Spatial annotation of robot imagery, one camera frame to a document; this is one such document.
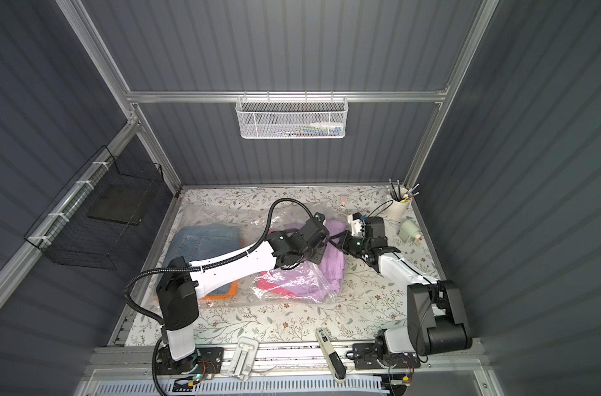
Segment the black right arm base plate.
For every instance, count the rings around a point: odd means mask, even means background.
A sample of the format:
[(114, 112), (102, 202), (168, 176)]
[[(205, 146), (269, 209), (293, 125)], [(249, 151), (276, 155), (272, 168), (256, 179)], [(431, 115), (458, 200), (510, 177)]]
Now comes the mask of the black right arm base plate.
[(382, 346), (374, 343), (354, 343), (346, 353), (346, 358), (353, 361), (358, 371), (404, 369), (414, 371), (421, 366), (421, 361), (414, 353), (387, 352)]

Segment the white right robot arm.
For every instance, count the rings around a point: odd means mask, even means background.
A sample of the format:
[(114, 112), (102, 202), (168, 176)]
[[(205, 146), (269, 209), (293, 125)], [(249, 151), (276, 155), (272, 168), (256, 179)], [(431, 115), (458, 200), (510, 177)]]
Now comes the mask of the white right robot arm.
[(389, 246), (381, 217), (355, 213), (348, 216), (348, 226), (338, 241), (341, 251), (406, 292), (407, 322), (379, 331), (376, 356), (429, 356), (472, 348), (472, 331), (455, 282), (423, 274), (397, 247)]

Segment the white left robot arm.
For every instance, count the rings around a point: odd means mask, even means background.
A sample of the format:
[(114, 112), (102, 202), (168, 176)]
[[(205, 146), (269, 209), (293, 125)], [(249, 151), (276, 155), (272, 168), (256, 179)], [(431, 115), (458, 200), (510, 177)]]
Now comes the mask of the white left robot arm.
[(299, 229), (265, 232), (265, 239), (248, 247), (203, 261), (173, 259), (156, 286), (163, 316), (162, 334), (173, 361), (196, 351), (193, 323), (199, 317), (198, 300), (209, 293), (259, 272), (290, 270), (308, 262), (325, 246), (329, 232), (318, 213)]

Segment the purple trousers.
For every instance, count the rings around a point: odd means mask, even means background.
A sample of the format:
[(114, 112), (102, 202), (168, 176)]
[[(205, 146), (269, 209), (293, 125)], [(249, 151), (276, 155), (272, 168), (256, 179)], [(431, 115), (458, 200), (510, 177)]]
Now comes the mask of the purple trousers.
[(323, 259), (320, 264), (314, 264), (313, 262), (303, 262), (296, 269), (302, 272), (314, 272), (323, 278), (324, 283), (328, 284), (330, 288), (330, 294), (324, 299), (331, 298), (338, 294), (341, 290), (341, 283), (344, 279), (344, 270), (346, 267), (346, 260), (344, 254), (338, 249), (333, 247), (332, 244), (328, 244), (326, 247)]

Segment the clear plastic vacuum bag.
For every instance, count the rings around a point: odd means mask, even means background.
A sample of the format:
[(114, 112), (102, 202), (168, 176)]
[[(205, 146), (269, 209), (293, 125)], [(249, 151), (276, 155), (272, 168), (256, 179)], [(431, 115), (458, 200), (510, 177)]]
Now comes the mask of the clear plastic vacuum bag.
[[(265, 204), (262, 209), (247, 207), (244, 208), (232, 208), (228, 204), (222, 204), (221, 206), (203, 204), (193, 204), (187, 206), (182, 212), (181, 218), (178, 221), (178, 227), (176, 233), (183, 227), (186, 226), (202, 226), (207, 224), (223, 224), (238, 227), (243, 242), (243, 248), (252, 244), (258, 240), (264, 230), (267, 211), (269, 210), (269, 204)], [(285, 298), (279, 295), (274, 295), (269, 292), (263, 292), (256, 288), (256, 278), (261, 274), (252, 274), (248, 277), (244, 277), (239, 282), (239, 288), (237, 295), (234, 298), (227, 300), (202, 300), (200, 299), (200, 306), (203, 309), (211, 308), (237, 308), (247, 306), (258, 306), (265, 305), (267, 303), (298, 303), (305, 305), (329, 305), (336, 301), (338, 294), (331, 298), (327, 298), (323, 301), (314, 300), (296, 300)]]

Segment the pink trousers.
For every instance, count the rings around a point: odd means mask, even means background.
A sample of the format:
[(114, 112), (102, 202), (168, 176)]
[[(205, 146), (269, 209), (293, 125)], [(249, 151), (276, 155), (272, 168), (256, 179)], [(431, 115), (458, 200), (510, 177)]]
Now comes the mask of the pink trousers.
[(328, 284), (314, 272), (272, 271), (256, 278), (256, 288), (290, 299), (322, 300), (330, 294)]

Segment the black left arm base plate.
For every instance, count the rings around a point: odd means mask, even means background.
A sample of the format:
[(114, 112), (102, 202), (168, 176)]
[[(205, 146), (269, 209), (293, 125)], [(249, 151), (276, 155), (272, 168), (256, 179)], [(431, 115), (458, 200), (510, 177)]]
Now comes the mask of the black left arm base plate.
[(162, 346), (153, 358), (153, 369), (159, 376), (217, 375), (223, 361), (222, 347), (199, 347), (191, 355), (173, 360), (169, 348)]

